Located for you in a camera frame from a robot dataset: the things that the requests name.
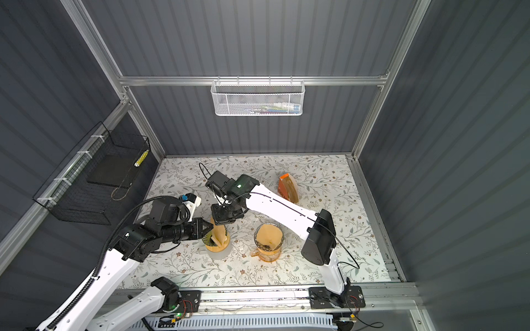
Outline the green glass dripper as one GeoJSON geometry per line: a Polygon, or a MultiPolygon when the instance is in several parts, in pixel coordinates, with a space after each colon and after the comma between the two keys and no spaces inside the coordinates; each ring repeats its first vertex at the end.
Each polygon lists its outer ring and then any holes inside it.
{"type": "Polygon", "coordinates": [[[217,235],[211,231],[211,233],[208,233],[207,236],[205,236],[203,239],[202,239],[202,242],[204,243],[204,245],[209,245],[209,246],[224,246],[224,245],[229,245],[230,244],[230,235],[229,234],[225,234],[224,236],[224,240],[221,241],[220,239],[217,238],[217,235]]]}

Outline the orange coffee filter box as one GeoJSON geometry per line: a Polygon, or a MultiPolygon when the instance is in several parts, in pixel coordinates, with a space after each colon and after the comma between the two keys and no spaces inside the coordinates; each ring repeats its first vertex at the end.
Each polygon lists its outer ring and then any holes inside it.
{"type": "Polygon", "coordinates": [[[288,193],[287,193],[287,190],[285,188],[285,185],[284,185],[284,180],[288,177],[288,176],[291,176],[290,174],[286,173],[284,175],[282,175],[280,178],[279,178],[279,183],[278,183],[278,193],[280,194],[280,196],[283,198],[283,199],[286,199],[288,200],[288,193]]]}

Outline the brown paper coffee filters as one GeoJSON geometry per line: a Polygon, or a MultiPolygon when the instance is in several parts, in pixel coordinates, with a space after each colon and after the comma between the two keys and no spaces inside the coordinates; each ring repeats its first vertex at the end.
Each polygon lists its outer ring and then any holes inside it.
{"type": "Polygon", "coordinates": [[[291,176],[288,176],[284,180],[284,185],[288,193],[288,200],[294,204],[298,204],[300,198],[298,194],[298,186],[295,183],[295,180],[291,176]]]}

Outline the wooden dripper ring stand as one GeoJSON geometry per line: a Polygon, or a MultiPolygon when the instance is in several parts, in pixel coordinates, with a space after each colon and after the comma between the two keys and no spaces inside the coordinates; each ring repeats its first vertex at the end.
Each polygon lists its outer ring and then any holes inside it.
{"type": "Polygon", "coordinates": [[[262,249],[262,248],[257,248],[256,252],[261,257],[270,257],[270,258],[272,258],[272,257],[279,256],[281,254],[281,249],[277,248],[275,250],[265,250],[265,249],[262,249]]]}

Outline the clear frosted glass carafe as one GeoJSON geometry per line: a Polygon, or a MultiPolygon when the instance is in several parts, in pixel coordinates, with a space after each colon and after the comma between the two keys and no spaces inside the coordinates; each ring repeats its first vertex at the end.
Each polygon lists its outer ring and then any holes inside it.
{"type": "Polygon", "coordinates": [[[211,252],[207,250],[206,254],[213,260],[223,260],[223,259],[226,259],[230,255],[230,251],[223,250],[221,252],[211,252]]]}

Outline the orange glass carafe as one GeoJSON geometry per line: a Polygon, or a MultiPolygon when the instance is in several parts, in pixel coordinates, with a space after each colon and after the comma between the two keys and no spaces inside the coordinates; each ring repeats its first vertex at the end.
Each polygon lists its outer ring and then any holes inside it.
{"type": "Polygon", "coordinates": [[[280,258],[281,255],[281,249],[273,250],[273,251],[266,251],[259,248],[256,248],[251,252],[252,257],[258,257],[263,262],[271,263],[280,258]]]}

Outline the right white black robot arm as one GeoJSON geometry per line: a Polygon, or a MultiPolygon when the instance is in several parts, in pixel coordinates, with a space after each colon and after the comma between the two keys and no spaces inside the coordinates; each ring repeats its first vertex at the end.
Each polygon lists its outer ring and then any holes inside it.
{"type": "Polygon", "coordinates": [[[336,237],[333,218],[329,211],[302,208],[269,190],[257,179],[241,175],[231,179],[219,171],[206,180],[206,187],[219,199],[211,206],[217,225],[233,223],[251,210],[290,229],[304,241],[303,258],[319,267],[328,296],[334,308],[348,304],[351,283],[339,267],[336,252],[340,240],[336,237]]]}

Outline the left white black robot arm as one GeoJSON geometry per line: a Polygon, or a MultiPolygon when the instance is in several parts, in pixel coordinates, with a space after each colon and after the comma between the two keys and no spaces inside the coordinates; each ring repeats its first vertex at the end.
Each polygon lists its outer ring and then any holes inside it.
{"type": "Polygon", "coordinates": [[[142,201],[129,210],[105,241],[92,272],[37,330],[123,330],[157,310],[173,312],[179,301],[178,286],[159,278],[138,299],[125,303],[110,321],[95,315],[118,285],[147,257],[161,254],[161,245],[179,245],[204,237],[212,225],[194,213],[202,200],[188,193],[162,195],[142,201]]]}

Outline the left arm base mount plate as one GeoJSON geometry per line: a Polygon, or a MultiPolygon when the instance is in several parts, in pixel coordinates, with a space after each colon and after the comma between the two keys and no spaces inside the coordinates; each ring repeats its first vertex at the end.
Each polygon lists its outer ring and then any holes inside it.
{"type": "Polygon", "coordinates": [[[169,295],[163,300],[162,307],[154,311],[155,313],[197,313],[201,303],[202,292],[199,290],[180,290],[178,294],[169,295]]]}

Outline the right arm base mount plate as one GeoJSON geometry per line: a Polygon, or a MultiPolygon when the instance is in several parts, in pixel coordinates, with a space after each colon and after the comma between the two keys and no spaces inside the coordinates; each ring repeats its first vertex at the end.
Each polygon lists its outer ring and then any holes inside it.
{"type": "Polygon", "coordinates": [[[364,294],[360,286],[350,285],[344,292],[337,295],[323,286],[308,289],[309,301],[312,309],[351,308],[361,309],[366,307],[364,294]]]}

